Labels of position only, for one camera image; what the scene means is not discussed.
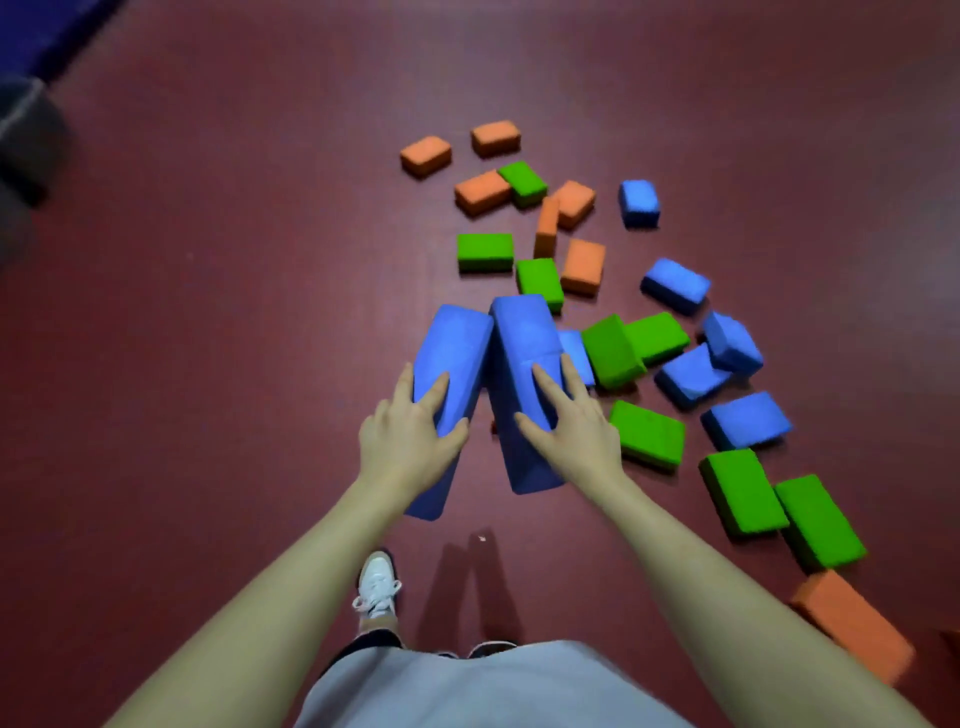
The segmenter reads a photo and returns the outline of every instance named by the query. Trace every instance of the foot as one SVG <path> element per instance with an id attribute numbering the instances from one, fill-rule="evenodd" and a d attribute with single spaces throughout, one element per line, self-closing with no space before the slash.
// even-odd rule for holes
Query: foot
<path id="1" fill-rule="evenodd" d="M 396 580 L 394 561 L 386 551 L 374 551 L 360 570 L 357 591 L 353 600 L 353 609 L 360 613 L 361 627 L 371 619 L 396 620 L 394 596 L 402 585 Z"/>
<path id="2" fill-rule="evenodd" d="M 514 649 L 515 647 L 517 647 L 516 643 L 507 642 L 506 640 L 489 640 L 488 642 L 475 646 L 469 655 L 467 655 L 467 659 L 476 660 L 480 657 L 490 657 L 498 652 L 506 652 L 508 649 Z"/>

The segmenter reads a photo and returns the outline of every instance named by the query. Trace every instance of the orange foam block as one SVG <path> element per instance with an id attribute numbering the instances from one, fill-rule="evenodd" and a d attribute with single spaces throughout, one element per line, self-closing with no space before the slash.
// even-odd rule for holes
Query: orange foam block
<path id="1" fill-rule="evenodd" d="M 913 661 L 913 645 L 836 571 L 808 578 L 790 604 L 887 685 Z"/>
<path id="2" fill-rule="evenodd" d="M 453 188 L 457 205 L 468 215 L 479 215 L 503 205 L 510 199 L 510 183 L 500 177 L 495 169 L 484 172 Z"/>
<path id="3" fill-rule="evenodd" d="M 554 197 L 545 197 L 540 204 L 540 219 L 537 221 L 537 237 L 534 240 L 534 257 L 553 257 L 557 250 L 557 223 L 560 220 L 560 203 Z"/>
<path id="4" fill-rule="evenodd" d="M 606 246 L 576 238 L 570 240 L 564 274 L 560 277 L 562 289 L 584 296 L 596 296 L 597 291 L 600 290 L 603 260 L 606 256 Z"/>
<path id="5" fill-rule="evenodd" d="M 568 180 L 564 186 L 553 193 L 560 204 L 560 227 L 564 230 L 573 230 L 580 221 L 587 217 L 593 209 L 597 193 L 589 187 Z"/>
<path id="6" fill-rule="evenodd" d="M 400 150 L 400 166 L 414 177 L 426 177 L 453 160 L 453 148 L 438 136 L 425 136 Z"/>
<path id="7" fill-rule="evenodd" d="M 510 154 L 520 148 L 520 129 L 512 121 L 494 121 L 470 132 L 470 144 L 480 157 Z"/>

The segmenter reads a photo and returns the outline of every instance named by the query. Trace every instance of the foam block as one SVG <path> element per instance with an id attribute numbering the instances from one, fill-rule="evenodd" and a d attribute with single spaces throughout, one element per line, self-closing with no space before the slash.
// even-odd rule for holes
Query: foam block
<path id="1" fill-rule="evenodd" d="M 453 148 L 438 136 L 425 136 L 400 150 L 400 166 L 414 177 L 424 178 L 453 161 Z"/>
<path id="2" fill-rule="evenodd" d="M 664 364 L 654 381 L 670 401 L 686 411 L 716 392 L 731 376 L 730 372 L 713 368 L 709 349 L 701 344 Z"/>
<path id="3" fill-rule="evenodd" d="M 615 313 L 585 329 L 583 338 L 597 381 L 607 389 L 622 387 L 646 373 L 630 345 L 623 321 Z"/>
<path id="4" fill-rule="evenodd" d="M 520 129 L 512 121 L 494 121 L 470 132 L 470 144 L 480 157 L 493 157 L 520 149 Z"/>
<path id="5" fill-rule="evenodd" d="M 700 462 L 700 473 L 731 536 L 767 533 L 789 525 L 767 474 L 752 450 L 708 455 Z"/>
<path id="6" fill-rule="evenodd" d="M 645 365 L 676 356 L 690 343 L 690 337 L 666 311 L 627 324 L 627 336 L 636 358 Z"/>
<path id="7" fill-rule="evenodd" d="M 514 190 L 514 203 L 517 207 L 536 205 L 546 197 L 546 182 L 525 161 L 515 161 L 500 167 L 497 172 Z"/>
<path id="8" fill-rule="evenodd" d="M 560 313 L 564 308 L 564 291 L 552 257 L 516 262 L 516 284 L 520 293 L 539 293 L 546 299 L 551 313 Z"/>
<path id="9" fill-rule="evenodd" d="M 596 296 L 603 278 L 606 246 L 573 238 L 566 252 L 564 274 L 560 279 L 564 291 L 584 296 Z"/>
<path id="10" fill-rule="evenodd" d="M 457 235 L 457 265 L 464 273 L 514 269 L 514 237 L 508 232 Z"/>
<path id="11" fill-rule="evenodd" d="M 510 487 L 517 494 L 556 488 L 563 480 L 523 437 L 514 413 L 523 412 L 546 430 L 557 425 L 557 413 L 533 377 L 536 362 L 563 384 L 557 327 L 540 295 L 493 299 L 490 313 L 494 327 L 486 382 Z"/>
<path id="12" fill-rule="evenodd" d="M 573 230 L 593 209 L 597 193 L 579 182 L 568 180 L 554 192 L 554 197 L 560 204 L 560 227 Z"/>
<path id="13" fill-rule="evenodd" d="M 697 310 L 709 289 L 709 280 L 665 257 L 654 263 L 640 282 L 641 291 L 685 316 Z"/>
<path id="14" fill-rule="evenodd" d="M 660 223 L 657 190 L 646 180 L 626 180 L 617 194 L 620 216 L 628 228 L 655 228 Z"/>
<path id="15" fill-rule="evenodd" d="M 700 419 L 713 444 L 721 450 L 752 448 L 776 440 L 793 428 L 766 392 L 716 404 Z"/>
<path id="16" fill-rule="evenodd" d="M 444 404 L 434 418 L 437 434 L 444 437 L 464 417 L 472 417 L 480 394 L 484 363 L 493 331 L 493 318 L 486 313 L 442 305 L 414 360 L 414 401 L 420 401 L 443 372 L 450 372 Z M 417 496 L 407 515 L 435 521 L 444 511 L 450 483 L 457 470 L 455 459 L 440 480 Z"/>
<path id="17" fill-rule="evenodd" d="M 534 257 L 553 257 L 557 250 L 557 223 L 560 220 L 560 203 L 552 195 L 543 198 L 540 218 L 537 220 L 537 237 L 534 240 Z"/>
<path id="18" fill-rule="evenodd" d="M 713 361 L 721 369 L 752 376 L 763 366 L 763 356 L 750 332 L 736 319 L 711 311 L 704 319 L 704 335 Z"/>
<path id="19" fill-rule="evenodd" d="M 595 386 L 596 379 L 593 378 L 593 368 L 590 366 L 590 359 L 584 348 L 584 337 L 580 331 L 558 331 L 557 333 L 560 334 L 560 344 L 573 360 L 573 366 L 577 368 L 580 379 L 587 387 Z"/>
<path id="20" fill-rule="evenodd" d="M 620 447 L 638 460 L 672 471 L 684 457 L 686 425 L 623 400 L 613 403 L 610 424 L 620 432 Z"/>
<path id="21" fill-rule="evenodd" d="M 807 571 L 836 569 L 867 555 L 819 477 L 784 480 L 774 491 L 790 517 L 786 540 Z"/>
<path id="22" fill-rule="evenodd" d="M 492 169 L 457 184 L 453 188 L 453 196 L 467 215 L 479 215 L 507 202 L 510 190 L 510 183 Z"/>
<path id="23" fill-rule="evenodd" d="M 809 577 L 790 604 L 887 685 L 913 662 L 913 645 L 836 571 Z"/>

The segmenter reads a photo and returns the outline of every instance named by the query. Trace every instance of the blue mat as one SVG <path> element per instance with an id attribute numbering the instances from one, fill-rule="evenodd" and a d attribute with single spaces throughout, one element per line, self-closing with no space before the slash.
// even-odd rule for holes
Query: blue mat
<path id="1" fill-rule="evenodd" d="M 123 0 L 6 0 L 0 22 L 0 74 L 53 81 Z"/>

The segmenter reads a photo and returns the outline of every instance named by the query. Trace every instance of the right hand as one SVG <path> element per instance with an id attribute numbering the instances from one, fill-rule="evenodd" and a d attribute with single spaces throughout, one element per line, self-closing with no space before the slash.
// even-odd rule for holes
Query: right hand
<path id="1" fill-rule="evenodd" d="M 590 397 L 569 355 L 561 356 L 561 366 L 572 398 L 539 364 L 533 367 L 534 379 L 557 410 L 556 429 L 547 432 L 522 412 L 516 412 L 514 419 L 550 467 L 593 500 L 599 491 L 626 478 L 620 433 L 607 422 L 600 402 Z"/>

